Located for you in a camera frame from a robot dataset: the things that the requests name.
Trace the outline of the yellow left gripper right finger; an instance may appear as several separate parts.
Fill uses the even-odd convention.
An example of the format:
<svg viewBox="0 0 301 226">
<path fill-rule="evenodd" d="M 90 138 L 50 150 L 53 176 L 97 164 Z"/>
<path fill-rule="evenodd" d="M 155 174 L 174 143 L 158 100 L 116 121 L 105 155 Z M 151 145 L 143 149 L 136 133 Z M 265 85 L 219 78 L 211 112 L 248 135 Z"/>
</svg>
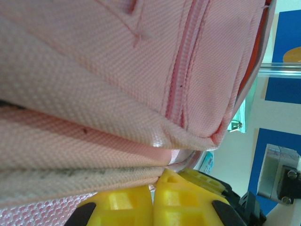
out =
<svg viewBox="0 0 301 226">
<path fill-rule="evenodd" d="M 155 226 L 245 226 L 239 214 L 214 194 L 165 169 L 157 181 L 153 203 Z"/>
</svg>

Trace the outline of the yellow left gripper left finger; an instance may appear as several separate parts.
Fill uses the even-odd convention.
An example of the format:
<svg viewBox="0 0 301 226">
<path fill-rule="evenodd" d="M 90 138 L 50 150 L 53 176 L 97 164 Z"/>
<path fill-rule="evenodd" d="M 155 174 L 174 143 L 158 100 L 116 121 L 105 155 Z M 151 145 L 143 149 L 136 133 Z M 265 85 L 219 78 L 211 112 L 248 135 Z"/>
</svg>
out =
<svg viewBox="0 0 301 226">
<path fill-rule="evenodd" d="M 149 186 L 98 192 L 82 201 L 70 216 L 71 226 L 151 226 Z"/>
</svg>

